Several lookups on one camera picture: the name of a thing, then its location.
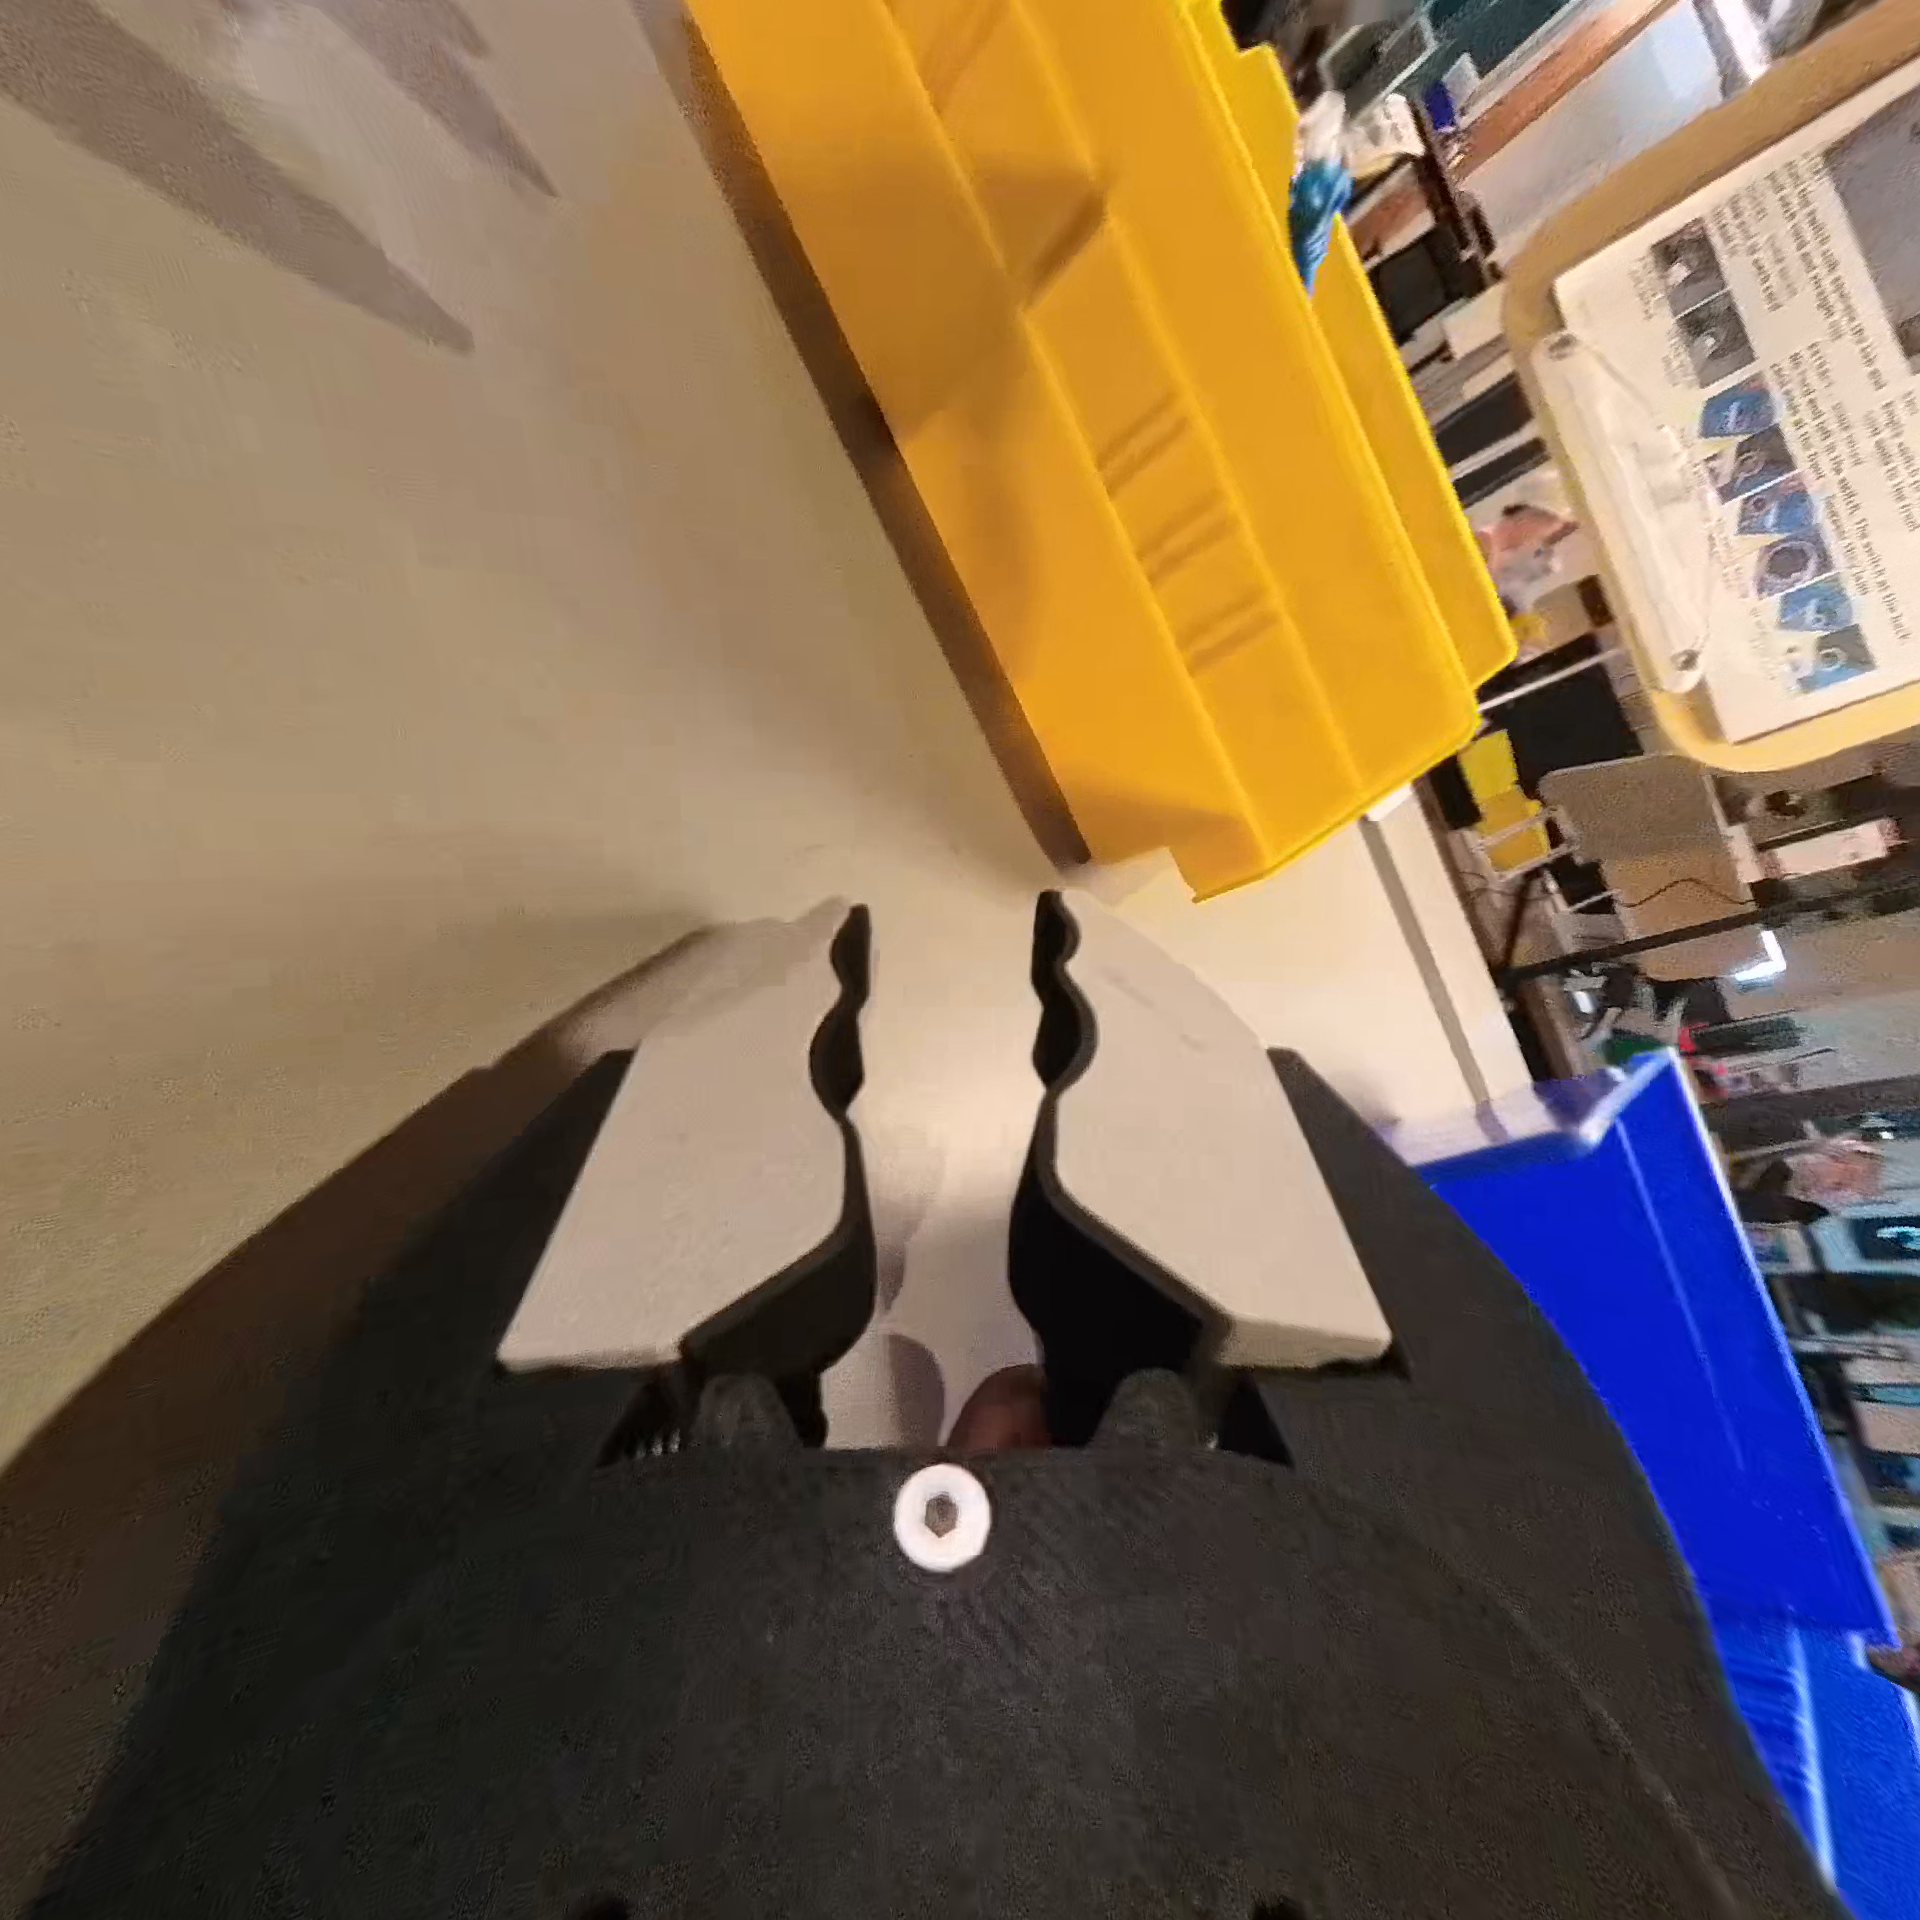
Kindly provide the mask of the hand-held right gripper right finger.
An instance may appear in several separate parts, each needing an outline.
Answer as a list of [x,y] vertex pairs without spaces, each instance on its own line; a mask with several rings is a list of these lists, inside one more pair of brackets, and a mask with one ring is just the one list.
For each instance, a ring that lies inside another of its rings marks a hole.
[[1096,898],[1033,901],[1037,1103],[1006,1240],[1044,1421],[1083,1446],[1124,1384],[1219,1404],[1367,1368],[1391,1329],[1259,1036]]

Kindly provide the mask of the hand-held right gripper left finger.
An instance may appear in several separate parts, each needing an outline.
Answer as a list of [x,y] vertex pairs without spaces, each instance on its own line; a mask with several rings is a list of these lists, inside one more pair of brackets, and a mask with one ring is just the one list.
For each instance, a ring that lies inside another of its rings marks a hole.
[[869,908],[700,931],[647,971],[642,1026],[494,1350],[514,1378],[632,1376],[665,1436],[757,1380],[797,1444],[867,1331],[878,1235],[851,1107]]

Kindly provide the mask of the yellow plastic bin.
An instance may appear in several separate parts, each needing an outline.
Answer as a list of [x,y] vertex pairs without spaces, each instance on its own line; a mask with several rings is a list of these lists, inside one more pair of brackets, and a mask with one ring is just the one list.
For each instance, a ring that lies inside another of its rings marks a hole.
[[1264,881],[1513,634],[1300,109],[1221,3],[702,1],[717,87],[1085,851]]

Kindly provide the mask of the blue plastic bin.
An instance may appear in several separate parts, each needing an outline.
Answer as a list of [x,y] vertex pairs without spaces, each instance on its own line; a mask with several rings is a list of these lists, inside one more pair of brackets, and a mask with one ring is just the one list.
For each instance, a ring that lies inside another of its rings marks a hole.
[[1671,1052],[1385,1138],[1518,1277],[1632,1448],[1726,1681],[1853,1915],[1917,1913],[1916,1698],[1898,1628]]

